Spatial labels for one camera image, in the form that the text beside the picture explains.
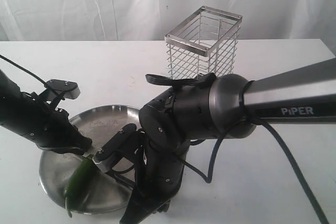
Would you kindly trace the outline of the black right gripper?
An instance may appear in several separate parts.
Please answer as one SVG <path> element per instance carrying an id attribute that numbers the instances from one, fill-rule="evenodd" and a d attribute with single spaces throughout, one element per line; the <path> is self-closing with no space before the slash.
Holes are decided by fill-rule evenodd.
<path id="1" fill-rule="evenodd" d="M 178 193 L 189 141 L 179 134 L 137 135 L 135 186 L 120 219 L 121 224 L 137 224 L 157 211 L 169 208 Z"/>

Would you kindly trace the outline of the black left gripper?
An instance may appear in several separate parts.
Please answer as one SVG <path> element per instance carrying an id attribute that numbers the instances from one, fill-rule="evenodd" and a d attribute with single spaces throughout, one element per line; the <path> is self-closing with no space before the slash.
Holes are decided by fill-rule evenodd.
<path id="1" fill-rule="evenodd" d="M 83 155 L 92 146 L 92 139 L 71 126 L 67 117 L 24 92 L 1 93 L 1 126 L 57 154 Z"/>

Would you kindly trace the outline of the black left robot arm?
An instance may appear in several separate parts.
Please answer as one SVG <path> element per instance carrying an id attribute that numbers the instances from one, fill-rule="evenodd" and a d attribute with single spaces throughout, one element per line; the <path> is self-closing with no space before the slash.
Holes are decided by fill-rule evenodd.
<path id="1" fill-rule="evenodd" d="M 41 94 L 22 92 L 1 73 L 1 126 L 33 142 L 44 151 L 83 155 L 92 140 L 69 122 L 69 114 L 57 106 L 63 99 L 76 99 L 77 83 L 52 79 Z"/>

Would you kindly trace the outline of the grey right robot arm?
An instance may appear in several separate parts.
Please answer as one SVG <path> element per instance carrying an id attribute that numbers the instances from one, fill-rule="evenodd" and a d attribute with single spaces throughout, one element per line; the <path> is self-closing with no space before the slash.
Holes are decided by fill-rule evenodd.
<path id="1" fill-rule="evenodd" d="M 167 211 L 180 189 L 184 168 L 190 166 L 186 154 L 191 145 L 216 140 L 208 172 L 202 175 L 210 183 L 222 141 L 245 138 L 258 125 L 282 148 L 320 222 L 328 222 L 291 151 L 272 125 L 335 122 L 334 59 L 260 80 L 212 73 L 181 80 L 149 74 L 146 80 L 166 86 L 166 90 L 139 112 L 144 141 L 135 156 L 135 185 L 121 223 L 139 223 L 157 211 Z"/>

